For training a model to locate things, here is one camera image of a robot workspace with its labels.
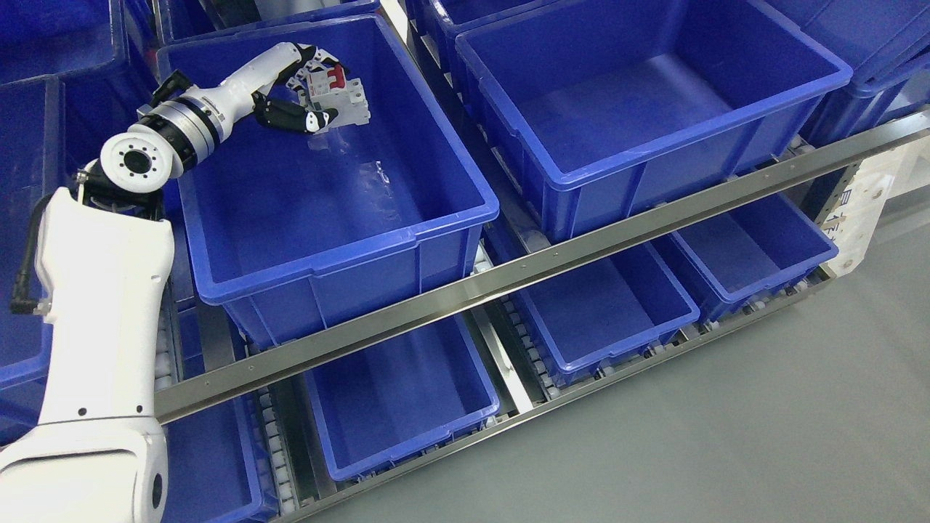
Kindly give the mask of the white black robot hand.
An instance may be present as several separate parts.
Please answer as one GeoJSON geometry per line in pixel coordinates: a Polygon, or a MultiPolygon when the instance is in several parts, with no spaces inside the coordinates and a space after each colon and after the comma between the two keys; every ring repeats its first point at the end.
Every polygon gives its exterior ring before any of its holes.
{"type": "Polygon", "coordinates": [[[296,134],[317,134],[338,115],[335,110],[309,109],[305,105],[302,70],[331,67],[338,57],[315,44],[283,42],[249,60],[220,83],[220,98],[235,122],[252,116],[265,128],[296,134]]]}

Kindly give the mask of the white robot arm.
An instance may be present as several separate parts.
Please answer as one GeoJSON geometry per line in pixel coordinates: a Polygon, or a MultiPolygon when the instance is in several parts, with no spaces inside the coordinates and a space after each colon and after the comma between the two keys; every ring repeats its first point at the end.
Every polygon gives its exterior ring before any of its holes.
{"type": "Polygon", "coordinates": [[[159,522],[169,441],[154,408],[175,255],[162,189],[228,136],[176,70],[129,129],[34,206],[10,310],[51,330],[36,425],[2,450],[4,522],[159,522]]]}

